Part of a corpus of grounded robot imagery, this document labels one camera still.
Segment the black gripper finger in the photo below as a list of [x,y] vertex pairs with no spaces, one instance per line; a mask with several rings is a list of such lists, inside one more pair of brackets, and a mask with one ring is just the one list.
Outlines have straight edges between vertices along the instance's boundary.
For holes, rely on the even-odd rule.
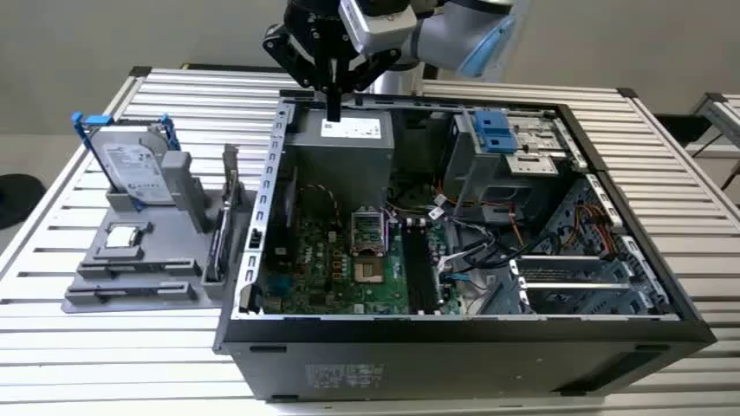
[[271,26],[263,48],[294,80],[326,96],[327,120],[334,120],[334,70],[324,44],[326,37],[316,27],[304,27],[295,36],[287,26]]
[[334,121],[342,120],[342,104],[344,94],[363,91],[380,75],[394,66],[402,56],[400,49],[388,49],[371,55],[354,69],[351,60],[342,57],[336,61],[334,82]]

